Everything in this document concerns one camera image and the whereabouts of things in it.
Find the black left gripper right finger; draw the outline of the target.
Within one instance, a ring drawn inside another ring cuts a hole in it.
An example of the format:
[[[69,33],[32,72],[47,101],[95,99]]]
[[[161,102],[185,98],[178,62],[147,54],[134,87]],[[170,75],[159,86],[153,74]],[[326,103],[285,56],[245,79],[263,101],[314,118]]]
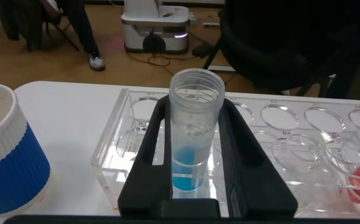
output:
[[[229,216],[293,217],[297,199],[228,99],[218,124]]]

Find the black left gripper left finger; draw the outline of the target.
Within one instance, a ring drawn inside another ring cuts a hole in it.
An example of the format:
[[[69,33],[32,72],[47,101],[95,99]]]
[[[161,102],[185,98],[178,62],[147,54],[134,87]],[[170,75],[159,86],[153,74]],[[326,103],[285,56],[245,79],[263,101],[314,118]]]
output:
[[[164,161],[153,165],[161,121],[164,127]],[[153,217],[160,203],[172,198],[172,145],[170,99],[161,98],[152,113],[142,144],[118,198],[122,217]]]

